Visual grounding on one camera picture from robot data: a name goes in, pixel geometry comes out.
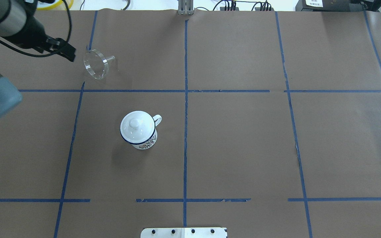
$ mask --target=yellow tape roll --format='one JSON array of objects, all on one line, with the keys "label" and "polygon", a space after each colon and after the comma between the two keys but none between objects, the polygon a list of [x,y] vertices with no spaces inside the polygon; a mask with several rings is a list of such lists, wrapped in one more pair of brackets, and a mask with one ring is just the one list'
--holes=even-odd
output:
[{"label": "yellow tape roll", "polygon": [[[68,4],[68,8],[70,9],[73,6],[74,0],[65,0]],[[65,10],[65,5],[62,0],[56,0],[54,3],[38,3],[37,10]]]}]

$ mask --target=white label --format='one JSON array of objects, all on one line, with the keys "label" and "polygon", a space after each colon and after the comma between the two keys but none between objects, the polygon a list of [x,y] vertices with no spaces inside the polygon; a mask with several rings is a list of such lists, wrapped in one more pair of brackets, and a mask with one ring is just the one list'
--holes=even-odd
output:
[{"label": "white label", "polygon": [[322,8],[322,0],[305,0],[308,6]]}]

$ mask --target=lid knob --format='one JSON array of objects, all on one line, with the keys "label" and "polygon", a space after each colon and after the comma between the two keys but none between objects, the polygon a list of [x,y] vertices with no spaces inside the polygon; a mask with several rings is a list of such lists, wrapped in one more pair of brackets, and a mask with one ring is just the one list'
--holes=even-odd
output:
[{"label": "lid knob", "polygon": [[134,119],[130,120],[130,122],[129,122],[129,126],[131,128],[134,128],[134,129],[139,128],[140,125],[141,125],[141,122],[137,118],[134,118]]}]

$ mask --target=blue rim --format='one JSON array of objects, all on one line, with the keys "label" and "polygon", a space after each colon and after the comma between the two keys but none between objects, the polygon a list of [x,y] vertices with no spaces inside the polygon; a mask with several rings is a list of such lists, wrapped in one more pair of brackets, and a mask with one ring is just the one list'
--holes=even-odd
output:
[{"label": "blue rim", "polygon": [[118,131],[120,132],[120,135],[121,137],[123,138],[123,140],[125,140],[127,143],[129,144],[133,144],[133,145],[139,145],[139,144],[143,144],[143,143],[146,143],[147,141],[149,141],[155,134],[155,121],[154,121],[154,131],[152,132],[152,135],[144,142],[141,142],[141,143],[132,143],[132,142],[129,142],[128,140],[126,140],[124,137],[123,137],[123,134],[121,134],[121,123],[120,123],[120,127],[118,128]]}]

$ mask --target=mug handle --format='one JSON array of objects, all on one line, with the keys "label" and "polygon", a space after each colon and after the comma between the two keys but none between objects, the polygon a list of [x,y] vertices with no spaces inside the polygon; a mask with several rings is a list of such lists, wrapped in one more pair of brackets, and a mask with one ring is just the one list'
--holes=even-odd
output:
[{"label": "mug handle", "polygon": [[154,119],[155,121],[155,126],[158,126],[158,124],[161,122],[163,118],[160,115],[155,115],[152,117],[152,119]]}]

